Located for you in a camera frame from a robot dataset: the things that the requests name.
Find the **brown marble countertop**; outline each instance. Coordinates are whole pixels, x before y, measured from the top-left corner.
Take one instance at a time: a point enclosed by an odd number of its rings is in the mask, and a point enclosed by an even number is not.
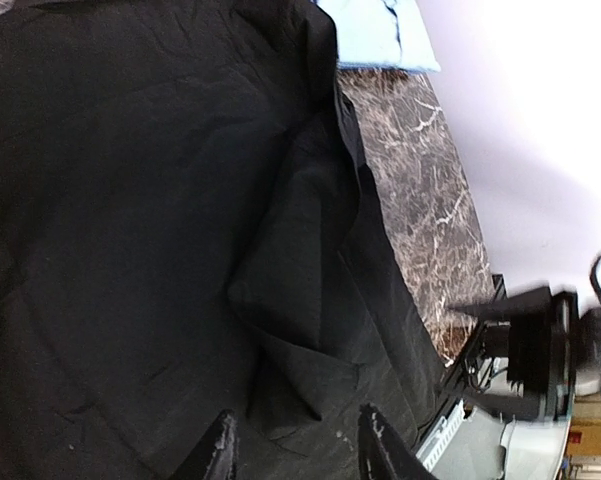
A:
[[[490,298],[493,283],[440,105],[422,75],[346,71],[340,83],[356,107],[402,275],[440,355],[454,358],[470,325],[445,306]]]

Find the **white wall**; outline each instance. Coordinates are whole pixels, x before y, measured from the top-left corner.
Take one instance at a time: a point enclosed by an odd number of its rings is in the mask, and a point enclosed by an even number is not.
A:
[[[419,0],[430,75],[514,288],[588,289],[601,249],[601,0]]]

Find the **black fabric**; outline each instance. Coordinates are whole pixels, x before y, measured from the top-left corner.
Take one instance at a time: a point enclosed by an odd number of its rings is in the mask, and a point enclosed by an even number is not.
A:
[[[0,472],[167,478],[218,413],[244,479],[357,475],[441,363],[395,263],[335,31],[304,0],[0,17]]]

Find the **light blue fabric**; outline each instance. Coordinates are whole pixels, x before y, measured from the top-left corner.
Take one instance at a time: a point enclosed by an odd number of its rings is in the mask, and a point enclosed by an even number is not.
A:
[[[338,35],[341,68],[439,72],[415,0],[317,0]]]

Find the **marble surface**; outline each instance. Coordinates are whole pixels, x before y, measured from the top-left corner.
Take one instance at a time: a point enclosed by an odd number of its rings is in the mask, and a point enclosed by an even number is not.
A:
[[[440,355],[450,360],[471,325],[445,307],[491,298],[493,284],[444,115],[425,76],[346,71],[340,83],[356,107],[405,282]]]

